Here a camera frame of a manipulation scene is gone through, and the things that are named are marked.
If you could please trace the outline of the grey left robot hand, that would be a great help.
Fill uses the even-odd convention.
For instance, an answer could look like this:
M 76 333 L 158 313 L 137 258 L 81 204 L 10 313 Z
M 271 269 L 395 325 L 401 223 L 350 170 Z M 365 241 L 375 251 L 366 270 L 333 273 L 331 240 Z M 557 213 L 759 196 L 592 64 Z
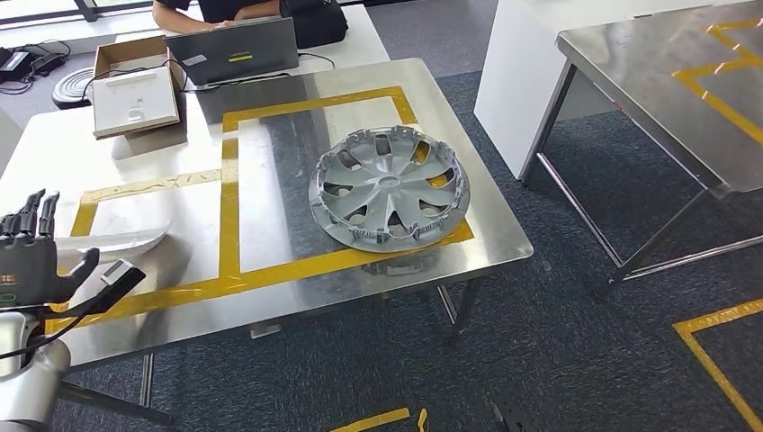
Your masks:
M 30 307 L 68 301 L 96 269 L 100 250 L 91 247 L 67 274 L 58 272 L 54 239 L 59 193 L 41 189 L 17 212 L 1 218 L 1 305 Z

